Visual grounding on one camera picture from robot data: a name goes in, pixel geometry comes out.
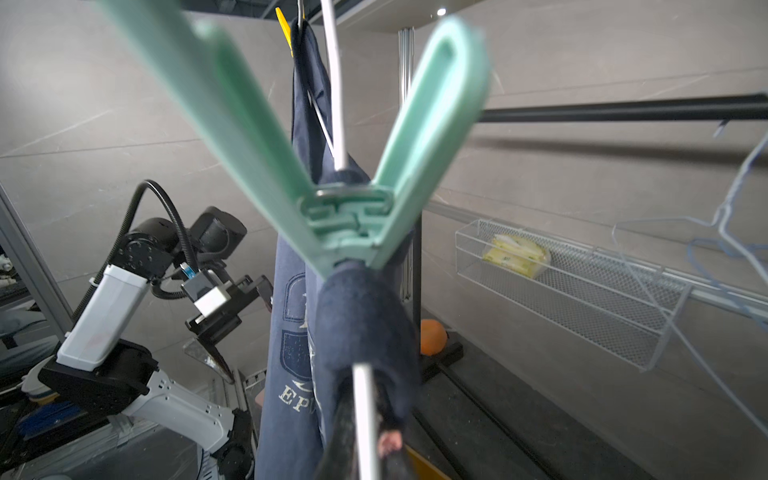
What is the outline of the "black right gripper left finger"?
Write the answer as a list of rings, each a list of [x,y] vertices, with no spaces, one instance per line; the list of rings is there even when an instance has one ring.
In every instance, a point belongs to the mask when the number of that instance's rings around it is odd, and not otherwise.
[[[315,472],[318,480],[359,478],[352,380],[345,380],[338,393],[332,436]]]

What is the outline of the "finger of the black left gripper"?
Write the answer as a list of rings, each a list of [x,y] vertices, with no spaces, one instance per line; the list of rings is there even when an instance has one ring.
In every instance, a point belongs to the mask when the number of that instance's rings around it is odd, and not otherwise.
[[[187,356],[211,368],[214,372],[220,375],[226,383],[234,383],[232,369],[215,345],[205,339],[194,337],[184,344],[183,352]]]

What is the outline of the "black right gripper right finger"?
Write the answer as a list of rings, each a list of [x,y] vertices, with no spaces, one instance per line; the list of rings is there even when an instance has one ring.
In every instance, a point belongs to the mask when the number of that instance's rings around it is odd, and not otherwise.
[[[382,479],[414,480],[417,478],[405,448],[404,425],[392,409],[385,387],[376,383],[376,412],[378,421],[377,453]]]

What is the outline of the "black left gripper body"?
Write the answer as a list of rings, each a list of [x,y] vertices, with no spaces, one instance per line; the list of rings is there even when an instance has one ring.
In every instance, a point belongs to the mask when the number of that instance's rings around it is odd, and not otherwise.
[[[261,275],[253,280],[245,275],[239,280],[228,281],[225,284],[231,299],[220,310],[208,318],[204,318],[199,313],[186,322],[187,328],[196,337],[205,339],[213,345],[223,340],[242,323],[239,314],[256,300],[261,299],[268,312],[273,310],[273,285],[266,276]]]

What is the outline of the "dark grey tank top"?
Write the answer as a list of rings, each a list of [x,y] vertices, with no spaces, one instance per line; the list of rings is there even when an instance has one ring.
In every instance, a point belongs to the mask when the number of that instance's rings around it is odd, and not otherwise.
[[[316,479],[357,362],[372,367],[374,397],[381,383],[405,431],[420,385],[416,328],[399,292],[409,248],[404,239],[379,270],[346,260],[322,278],[278,240],[257,478]]]

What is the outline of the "light blue wire hanger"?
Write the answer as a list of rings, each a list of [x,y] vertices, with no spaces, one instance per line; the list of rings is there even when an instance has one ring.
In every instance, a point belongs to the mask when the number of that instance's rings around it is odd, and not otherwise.
[[[611,241],[618,253],[622,265],[625,267],[631,278],[633,278],[633,280],[638,284],[643,294],[648,297],[652,307],[654,307],[659,313],[663,313],[661,304],[657,300],[656,296],[651,293],[645,281],[640,279],[639,275],[635,271],[635,268],[631,266],[630,261],[627,259],[627,256],[624,252],[624,249],[619,243],[618,234],[620,232],[626,231],[630,225],[634,224],[685,222],[697,227],[702,227],[715,233],[713,238],[696,237],[686,244],[686,258],[688,263],[694,267],[700,276],[704,278],[705,284],[714,288],[716,292],[722,294],[726,300],[730,301],[736,307],[736,311],[738,313],[743,314],[747,318],[751,319],[753,323],[757,325],[759,330],[763,332],[767,330],[767,321],[760,318],[758,314],[750,312],[746,303],[737,298],[733,289],[717,280],[695,258],[695,251],[697,249],[712,247],[715,249],[715,251],[725,255],[730,259],[746,262],[754,270],[762,282],[767,281],[766,263],[760,260],[757,256],[757,253],[760,251],[765,251],[767,246],[765,244],[745,244],[729,231],[729,225],[734,215],[734,204],[743,188],[747,176],[752,170],[753,165],[764,152],[766,147],[767,136],[763,135],[759,142],[742,160],[724,196],[724,199],[717,206],[710,220],[704,220],[691,216],[638,218],[620,221],[611,227]],[[725,394],[725,396],[746,417],[746,419],[763,436],[766,436],[767,424],[761,420],[760,417],[756,415],[752,409],[747,404],[745,404],[727,385],[727,383],[716,373],[716,371],[708,364],[702,354],[699,353],[699,351],[694,347],[687,336],[671,320],[671,317],[667,314],[662,314],[662,317],[666,320],[667,326],[671,328],[673,333],[691,354],[695,363],[697,363],[698,366],[709,376],[709,378],[717,385],[721,392]]]

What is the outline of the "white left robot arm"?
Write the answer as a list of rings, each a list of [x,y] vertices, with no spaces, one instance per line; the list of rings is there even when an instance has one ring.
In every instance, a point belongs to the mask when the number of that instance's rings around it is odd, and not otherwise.
[[[41,383],[87,413],[145,419],[193,441],[223,478],[251,478],[257,439],[246,400],[228,407],[203,399],[171,379],[148,348],[123,336],[147,295],[186,299],[196,313],[187,322],[185,353],[243,392],[242,376],[218,344],[241,324],[247,306],[272,293],[265,277],[227,273],[246,232],[239,219],[212,206],[185,225],[157,182],[140,182],[78,307],[43,310],[62,340],[40,363]]]

